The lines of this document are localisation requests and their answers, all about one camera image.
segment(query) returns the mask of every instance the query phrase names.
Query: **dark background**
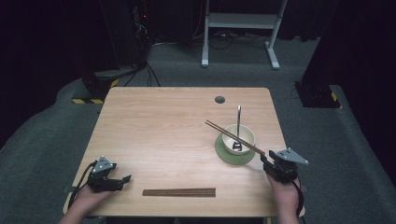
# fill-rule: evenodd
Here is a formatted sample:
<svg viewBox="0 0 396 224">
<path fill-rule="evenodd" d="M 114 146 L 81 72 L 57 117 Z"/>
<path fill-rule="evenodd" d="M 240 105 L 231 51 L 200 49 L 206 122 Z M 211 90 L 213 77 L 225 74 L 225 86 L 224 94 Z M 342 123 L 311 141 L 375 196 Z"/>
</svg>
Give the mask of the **dark background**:
<svg viewBox="0 0 396 224">
<path fill-rule="evenodd" d="M 143 2 L 153 7 L 149 19 L 155 35 L 172 35 L 184 42 L 190 41 L 199 23 L 201 1 L 166 1 L 167 6 L 162 7 L 154 0 Z M 117 69 L 122 63 L 128 65 L 137 60 L 134 37 L 130 36 L 124 45 L 129 46 L 130 52 L 117 52 L 115 43 L 120 41 L 115 41 L 116 31 L 106 22 L 120 11 L 108 12 L 99 3 L 106 4 L 105 1 L 64 4 L 39 0 L 0 3 L 1 146 L 26 120 L 52 105 L 65 84 L 84 73 Z M 261 4 L 267 6 L 268 12 L 277 11 L 275 0 L 249 1 L 249 5 L 243 1 L 213 0 L 211 8 L 260 13 L 255 10 Z M 396 137 L 393 88 L 396 20 L 391 6 L 391 1 L 374 0 L 289 1 L 278 37 L 301 36 L 302 40 L 322 37 L 303 84 L 307 88 L 330 84 L 343 88 L 363 133 L 395 183 L 392 163 Z M 177 17 L 161 20 L 166 14 Z M 188 20 L 182 20 L 183 26 L 177 26 L 180 21 L 177 18 Z M 162 22 L 173 26 L 164 26 Z M 91 30 L 83 34 L 87 27 Z M 175 27 L 180 34 L 170 32 Z M 127 36 L 134 35 L 133 31 L 123 31 Z"/>
</svg>

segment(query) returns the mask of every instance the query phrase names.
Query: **metal stand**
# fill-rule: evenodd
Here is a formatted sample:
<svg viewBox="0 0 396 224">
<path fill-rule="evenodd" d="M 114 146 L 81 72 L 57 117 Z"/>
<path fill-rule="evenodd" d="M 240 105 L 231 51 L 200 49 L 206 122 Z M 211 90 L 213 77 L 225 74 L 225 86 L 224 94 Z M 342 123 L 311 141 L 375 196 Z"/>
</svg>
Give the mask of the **metal stand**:
<svg viewBox="0 0 396 224">
<path fill-rule="evenodd" d="M 283 13 L 285 11 L 288 0 L 282 0 L 280 10 L 276 15 L 259 15 L 259 14 L 233 14 L 233 13 L 210 13 L 209 0 L 206 0 L 205 10 L 205 38 L 202 50 L 202 67 L 209 66 L 209 48 L 208 36 L 209 27 L 225 27 L 225 28 L 252 28 L 252 29 L 269 29 L 273 30 L 269 42 L 265 42 L 268 55 L 271 60 L 273 69 L 279 69 L 274 44 L 282 22 Z"/>
</svg>

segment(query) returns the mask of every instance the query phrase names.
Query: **yellow black warning tape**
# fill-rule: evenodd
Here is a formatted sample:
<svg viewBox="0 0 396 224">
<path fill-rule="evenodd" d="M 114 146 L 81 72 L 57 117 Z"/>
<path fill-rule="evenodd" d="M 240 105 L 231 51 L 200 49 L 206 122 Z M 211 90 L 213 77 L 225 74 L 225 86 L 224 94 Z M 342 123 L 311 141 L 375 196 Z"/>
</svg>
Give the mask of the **yellow black warning tape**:
<svg viewBox="0 0 396 224">
<path fill-rule="evenodd" d="M 96 105 L 101 105 L 105 101 L 101 99 L 90 99 L 90 98 L 73 98 L 73 102 L 78 105 L 84 105 L 84 104 L 96 104 Z"/>
<path fill-rule="evenodd" d="M 110 89 L 113 88 L 113 87 L 116 87 L 117 84 L 119 84 L 119 80 L 118 80 L 118 79 L 114 80 L 114 81 L 111 83 Z"/>
<path fill-rule="evenodd" d="M 115 79 L 111 82 L 110 89 L 116 87 L 119 83 L 118 79 Z M 73 102 L 78 105 L 86 105 L 86 104 L 95 104 L 95 105 L 102 105 L 105 100 L 101 99 L 94 99 L 94 98 L 73 98 Z"/>
</svg>

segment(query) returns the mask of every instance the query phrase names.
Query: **chopsticks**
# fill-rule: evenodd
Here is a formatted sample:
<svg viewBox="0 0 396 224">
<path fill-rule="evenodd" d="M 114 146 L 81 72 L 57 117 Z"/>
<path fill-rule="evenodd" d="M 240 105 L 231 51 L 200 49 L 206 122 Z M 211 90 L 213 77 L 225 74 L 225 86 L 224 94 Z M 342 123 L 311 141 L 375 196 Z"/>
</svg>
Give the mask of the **chopsticks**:
<svg viewBox="0 0 396 224">
<path fill-rule="evenodd" d="M 259 154 L 261 154 L 261 155 L 265 155 L 265 152 L 262 151 L 261 149 L 259 149 L 259 148 L 255 147 L 255 146 L 251 145 L 250 143 L 246 142 L 245 140 L 243 140 L 243 139 L 241 139 L 241 138 L 238 139 L 238 137 L 237 137 L 236 135 L 234 135 L 233 133 L 230 133 L 230 132 L 228 132 L 227 130 L 221 128 L 219 125 L 213 123 L 212 121 L 210 121 L 210 120 L 207 119 L 206 122 L 205 122 L 205 124 L 207 124 L 207 125 L 209 125 L 210 127 L 214 128 L 214 129 L 216 129 L 216 130 L 218 130 L 218 131 L 221 132 L 221 133 L 224 133 L 225 135 L 231 137 L 233 140 L 239 141 L 240 143 L 242 143 L 242 145 L 244 145 L 244 146 L 246 146 L 246 147 L 252 149 L 253 151 L 255 151 L 255 152 L 257 152 L 257 153 L 259 153 Z"/>
<path fill-rule="evenodd" d="M 144 189 L 143 196 L 215 198 L 216 189 Z"/>
</svg>

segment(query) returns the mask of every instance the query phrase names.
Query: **hand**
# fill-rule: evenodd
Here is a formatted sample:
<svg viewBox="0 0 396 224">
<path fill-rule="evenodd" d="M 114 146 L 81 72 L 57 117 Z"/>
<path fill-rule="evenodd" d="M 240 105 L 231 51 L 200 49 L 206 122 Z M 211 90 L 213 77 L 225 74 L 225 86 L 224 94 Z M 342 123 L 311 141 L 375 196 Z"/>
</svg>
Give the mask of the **hand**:
<svg viewBox="0 0 396 224">
<path fill-rule="evenodd" d="M 113 194 L 113 191 L 95 193 L 88 185 L 79 190 L 72 206 L 68 209 L 60 224 L 77 224 L 95 209 L 101 201 Z"/>
<path fill-rule="evenodd" d="M 278 223 L 279 224 L 294 224 L 299 223 L 296 216 L 299 196 L 297 189 L 291 183 L 282 184 L 275 181 L 271 176 L 267 175 L 271 184 L 274 200 L 276 203 Z M 299 179 L 295 179 L 294 183 L 300 186 Z"/>
</svg>

